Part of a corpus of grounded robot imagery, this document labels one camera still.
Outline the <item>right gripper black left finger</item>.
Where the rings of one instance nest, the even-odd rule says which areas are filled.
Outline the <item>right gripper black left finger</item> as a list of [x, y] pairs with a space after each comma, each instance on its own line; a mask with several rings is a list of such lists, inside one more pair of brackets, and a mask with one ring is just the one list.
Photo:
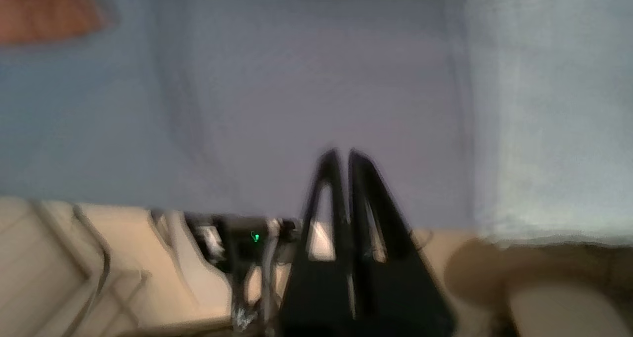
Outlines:
[[[331, 261], [310, 259], [308, 249], [324, 186], [329, 186], [331, 192], [335, 254]], [[315, 168], [301, 237], [279, 310], [279, 328], [284, 337], [343, 337], [353, 321], [348, 285], [351, 234], [344, 193], [339, 152], [330, 149], [319, 157]]]

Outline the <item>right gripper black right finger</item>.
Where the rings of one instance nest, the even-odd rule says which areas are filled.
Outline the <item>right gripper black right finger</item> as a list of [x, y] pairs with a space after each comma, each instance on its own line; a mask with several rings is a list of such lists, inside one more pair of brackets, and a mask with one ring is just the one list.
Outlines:
[[447, 299], [410, 235], [377, 166], [350, 151], [356, 337], [451, 337]]

